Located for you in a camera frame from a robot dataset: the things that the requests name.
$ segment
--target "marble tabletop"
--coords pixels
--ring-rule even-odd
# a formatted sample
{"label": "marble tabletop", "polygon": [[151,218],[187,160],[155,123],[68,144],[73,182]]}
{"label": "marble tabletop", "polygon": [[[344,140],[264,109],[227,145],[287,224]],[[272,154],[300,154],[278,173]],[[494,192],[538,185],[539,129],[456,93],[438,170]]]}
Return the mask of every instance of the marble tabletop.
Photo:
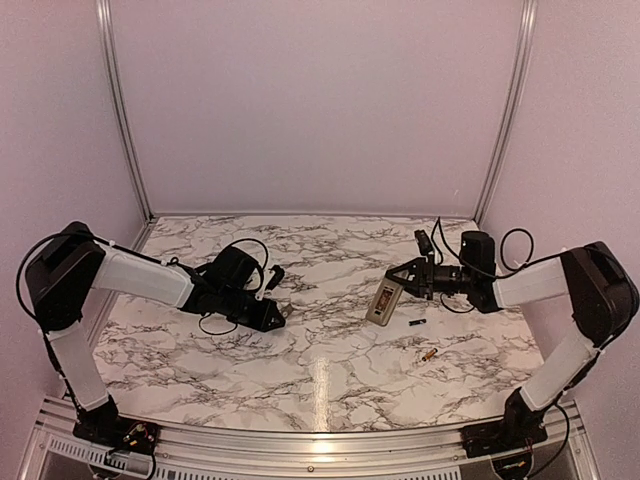
{"label": "marble tabletop", "polygon": [[[123,414],[271,431],[400,429],[482,419],[542,363],[519,310],[448,312],[406,293],[387,327],[364,320],[384,271],[418,255],[433,219],[164,217],[143,252],[199,265],[232,240],[264,241],[294,312],[283,329],[211,337],[198,316],[120,295],[94,356]],[[443,221],[457,251],[471,221]],[[249,244],[243,249],[260,257]],[[446,263],[454,263],[447,258]],[[466,308],[463,297],[448,299]],[[409,326],[410,320],[426,323]],[[232,326],[216,315],[204,326]],[[438,353],[422,357],[432,348]]]}

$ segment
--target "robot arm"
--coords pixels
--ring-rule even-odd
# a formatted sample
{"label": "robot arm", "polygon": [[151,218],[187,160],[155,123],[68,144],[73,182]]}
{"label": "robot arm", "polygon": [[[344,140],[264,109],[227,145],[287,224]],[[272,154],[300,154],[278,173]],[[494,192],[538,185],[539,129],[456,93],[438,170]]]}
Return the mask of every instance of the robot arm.
{"label": "robot arm", "polygon": [[[144,297],[187,313],[221,313],[232,323],[262,332],[285,325],[275,301],[256,298],[263,288],[245,289],[255,271],[262,286],[264,271],[253,257],[233,246],[194,269],[98,239],[79,222],[56,237],[27,265],[25,279],[49,358],[76,406],[74,435],[80,438],[149,454],[158,429],[151,422],[121,417],[98,373],[80,325],[91,289]],[[283,276],[281,268],[277,271],[279,276],[268,282],[268,290]]]}
{"label": "robot arm", "polygon": [[495,274],[495,244],[484,232],[464,232],[462,266],[437,265],[424,231],[416,231],[422,257],[387,271],[367,318],[391,314],[395,303],[376,309],[383,291],[397,302],[403,289],[420,298],[434,292],[463,293],[482,313],[569,295],[570,329],[545,363],[507,399],[503,419],[462,430],[469,457],[546,440],[544,413],[595,365],[605,346],[629,325],[640,304],[638,290],[602,242],[564,251],[503,277]]}

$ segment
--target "metal edge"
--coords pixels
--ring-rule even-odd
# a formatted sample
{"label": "metal edge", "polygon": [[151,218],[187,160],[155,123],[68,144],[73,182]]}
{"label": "metal edge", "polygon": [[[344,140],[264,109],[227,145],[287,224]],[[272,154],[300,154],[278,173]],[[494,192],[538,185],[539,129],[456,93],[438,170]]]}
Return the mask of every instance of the metal edge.
{"label": "metal edge", "polygon": [[127,170],[129,171],[129,175],[131,177],[131,183],[133,185],[138,208],[140,209],[140,212],[145,221],[149,222],[153,219],[154,215],[151,210],[147,190],[142,179],[140,164],[138,162],[138,156],[133,142],[133,135],[131,133],[131,128],[129,126],[129,120],[127,117],[127,110],[125,108],[124,94],[122,91],[120,72],[118,70],[118,60],[116,57],[113,24],[111,21],[111,1],[96,0],[96,9],[98,16],[98,25],[101,33],[101,43],[104,53],[105,68],[107,71],[107,77],[111,90],[111,101],[113,103],[113,108],[118,123],[118,131],[120,133],[120,140],[127,163]]}
{"label": "metal edge", "polygon": [[[144,225],[142,226],[142,229],[140,230],[140,232],[138,232],[138,235],[136,236],[136,238],[134,239],[131,245],[131,248],[133,250],[140,251],[142,249],[147,239],[149,238],[149,235],[151,235],[151,231],[153,230],[153,227],[155,224],[156,224],[156,220],[151,220],[149,222],[144,223]],[[89,342],[89,348],[91,348],[92,350],[95,348],[96,344],[98,343],[98,339],[100,338],[100,333],[102,333],[102,330],[104,329],[107,323],[107,320],[109,318],[109,313],[111,312],[111,309],[113,308],[113,305],[115,304],[117,297],[118,297],[117,292],[109,292],[106,295],[104,301],[102,302],[102,305],[98,309],[96,320],[91,326],[91,329],[89,330],[89,335],[87,336],[87,341]]]}
{"label": "metal edge", "polygon": [[31,431],[29,440],[22,456],[22,463],[18,469],[17,480],[33,480],[40,478],[46,457],[50,433],[39,428]]}
{"label": "metal edge", "polygon": [[[567,403],[565,407],[572,420],[572,435],[583,435],[584,428],[575,404]],[[69,437],[74,420],[75,412],[70,402],[47,398],[36,428],[51,435]],[[264,432],[157,423],[162,430],[156,456],[163,464],[229,474],[347,478],[410,473],[489,458],[467,459],[462,448],[460,428],[477,422],[343,433]],[[549,440],[540,445],[560,442],[565,433],[565,421],[560,412],[549,411],[545,424]],[[314,467],[313,475],[307,473],[309,466]]]}
{"label": "metal edge", "polygon": [[199,212],[199,211],[184,211],[184,212],[157,212],[154,214],[158,218],[162,217],[247,217],[247,216],[265,216],[265,217],[286,217],[291,215],[309,216],[309,217],[370,217],[370,218],[436,218],[441,216],[444,219],[450,220],[470,220],[473,218],[468,215],[438,215],[438,214],[410,214],[410,213],[363,213],[363,212],[334,212],[334,211],[287,211],[287,212],[273,212],[273,211],[218,211],[218,212]]}
{"label": "metal edge", "polygon": [[513,123],[520,105],[524,83],[531,59],[531,45],[533,42],[533,31],[536,22],[537,0],[524,0],[522,17],[520,20],[520,31],[516,47],[516,58],[511,74],[511,83],[507,93],[507,101],[502,114],[502,122],[496,138],[496,143],[491,155],[491,162],[487,170],[478,202],[476,204],[473,220],[481,227],[489,205],[496,189],[498,177],[502,170],[504,159],[511,138]]}
{"label": "metal edge", "polygon": [[[575,402],[575,408],[580,414],[580,407]],[[583,428],[584,433],[569,439],[569,447],[571,448],[571,457],[573,458],[578,478],[580,480],[600,480],[600,472],[596,457],[589,441],[589,434],[586,427]]]}

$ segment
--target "black cable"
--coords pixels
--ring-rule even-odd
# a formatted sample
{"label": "black cable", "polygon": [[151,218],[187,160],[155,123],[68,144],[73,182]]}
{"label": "black cable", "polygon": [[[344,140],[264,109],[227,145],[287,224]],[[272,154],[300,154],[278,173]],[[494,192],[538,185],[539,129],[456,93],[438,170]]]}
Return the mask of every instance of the black cable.
{"label": "black cable", "polygon": [[267,269],[267,262],[269,261],[269,249],[264,244],[264,242],[262,242],[261,240],[258,240],[257,238],[246,237],[246,238],[240,238],[238,240],[234,240],[229,245],[227,245],[227,247],[230,247],[232,245],[235,245],[237,243],[242,243],[242,242],[253,242],[253,243],[257,243],[258,245],[260,245],[262,247],[262,249],[264,250],[264,262],[262,262],[262,270],[263,271],[266,270]]}
{"label": "black cable", "polygon": [[147,480],[151,480],[155,476],[157,468],[158,464],[156,463],[156,456],[151,452],[151,473],[147,477]]}
{"label": "black cable", "polygon": [[476,307],[471,307],[469,310],[455,310],[453,308],[451,308],[449,305],[447,305],[444,301],[444,293],[440,293],[440,304],[447,310],[449,310],[451,313],[469,313],[469,312],[473,312],[475,310]]}
{"label": "black cable", "polygon": [[236,323],[234,323],[234,324],[233,324],[233,328],[232,328],[232,329],[230,329],[230,330],[227,330],[226,332],[216,333],[216,332],[210,332],[210,331],[208,331],[208,330],[205,330],[205,329],[202,327],[202,322],[203,322],[204,320],[206,320],[207,318],[209,318],[210,316],[211,316],[211,314],[209,314],[209,315],[205,315],[205,316],[203,316],[202,318],[200,318],[200,321],[198,321],[198,328],[200,328],[200,330],[201,330],[203,333],[206,333],[207,335],[211,335],[211,336],[213,336],[213,337],[220,337],[220,336],[222,336],[222,335],[228,335],[228,334],[229,334],[229,333],[231,333],[231,332],[235,332],[235,331],[236,331],[236,329],[238,328],[238,322],[236,322]]}
{"label": "black cable", "polygon": [[528,238],[529,238],[529,255],[527,255],[527,259],[524,261],[523,265],[526,265],[527,263],[529,263],[529,261],[531,260],[531,257],[533,257],[533,251],[535,250],[535,242],[533,240],[533,235],[531,235],[531,232],[529,232],[529,230],[525,229],[525,228],[512,228],[511,230],[509,230],[507,233],[504,234],[504,236],[502,237],[502,240],[500,240],[500,261],[502,262],[502,265],[504,265],[504,268],[506,268],[507,270],[509,270],[510,272],[517,272],[519,270],[521,270],[521,267],[516,267],[516,268],[511,268],[508,264],[507,261],[504,258],[504,245],[507,241],[507,239],[509,238],[509,236],[513,235],[514,233],[524,233]]}
{"label": "black cable", "polygon": [[569,420],[569,415],[567,415],[567,412],[565,411],[565,409],[562,408],[560,405],[558,405],[557,402],[554,403],[553,405],[558,410],[560,410],[562,415],[564,415],[564,420],[565,420],[565,422],[567,424],[567,431],[564,434],[564,440],[562,441],[562,445],[560,445],[560,448],[555,453],[555,455],[553,455],[553,457],[551,457],[549,460],[547,460],[547,462],[544,465],[542,465],[542,467],[540,467],[538,470],[536,470],[531,475],[527,476],[526,477],[527,479],[531,479],[531,478],[534,478],[534,477],[537,477],[538,475],[540,475],[547,467],[549,467],[549,465],[551,465],[560,456],[560,454],[564,451],[565,447],[567,446],[567,443],[569,443],[569,432],[571,430],[571,421]]}
{"label": "black cable", "polygon": [[436,249],[436,252],[438,252],[438,255],[439,255],[436,265],[442,265],[444,263],[444,254],[442,253],[442,250],[440,250],[440,247],[436,243],[436,239],[434,235],[436,233],[436,226],[438,225],[439,222],[440,222],[440,217],[438,217],[435,223],[433,224],[433,228],[431,229],[431,235],[429,236],[431,238],[431,245],[433,245],[433,248]]}
{"label": "black cable", "polygon": [[444,231],[442,229],[442,224],[438,223],[438,230],[440,232],[440,238],[442,238],[442,243],[444,244],[444,246],[446,247],[446,249],[449,251],[449,253],[451,253],[451,255],[454,256],[454,258],[456,258],[460,264],[464,265],[465,267],[470,268],[471,270],[473,270],[474,272],[479,273],[480,275],[484,275],[487,278],[491,278],[493,280],[504,280],[505,278],[511,278],[513,277],[515,274],[521,272],[522,270],[524,270],[525,268],[529,268],[533,265],[536,265],[538,263],[542,263],[542,262],[546,262],[547,260],[551,260],[553,258],[558,258],[560,255],[562,255],[562,253],[554,253],[553,255],[548,255],[546,257],[542,257],[542,258],[538,258],[530,263],[524,263],[520,266],[520,268],[518,268],[518,270],[508,273],[506,275],[493,275],[489,272],[485,272],[483,270],[480,270],[478,267],[471,265],[469,262],[462,260],[460,258],[460,256],[453,251],[453,249],[451,248],[451,246],[447,243],[447,239],[444,236]]}
{"label": "black cable", "polygon": [[224,248],[227,248],[227,247],[230,247],[232,245],[236,245],[236,244],[242,243],[242,242],[257,243],[264,250],[264,261],[262,262],[262,267],[256,269],[258,271],[258,276],[260,277],[260,284],[256,288],[246,289],[246,290],[245,289],[241,289],[243,292],[256,293],[256,292],[260,291],[260,289],[262,288],[262,285],[264,284],[264,272],[266,271],[267,263],[269,262],[269,249],[264,244],[264,242],[262,242],[261,240],[258,240],[257,238],[251,238],[251,237],[240,238],[238,240],[234,240],[233,242],[231,242],[230,244],[228,244]]}

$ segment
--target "white wall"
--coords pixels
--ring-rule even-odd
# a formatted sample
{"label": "white wall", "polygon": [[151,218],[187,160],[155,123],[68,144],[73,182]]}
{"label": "white wall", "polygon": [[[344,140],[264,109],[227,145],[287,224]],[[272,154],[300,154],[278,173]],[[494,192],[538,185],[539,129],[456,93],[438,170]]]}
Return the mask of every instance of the white wall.
{"label": "white wall", "polygon": [[12,479],[43,395],[59,391],[37,325],[15,298],[18,262],[72,220],[125,244],[142,220],[94,2],[8,0],[0,19],[0,472]]}
{"label": "white wall", "polygon": [[[522,105],[484,228],[525,226],[537,255],[604,240],[640,283],[640,3],[543,0]],[[515,242],[511,259],[522,258]],[[544,354],[567,300],[526,309]],[[640,478],[636,318],[577,389],[603,479]]]}
{"label": "white wall", "polygon": [[114,2],[159,212],[471,216],[522,2]]}

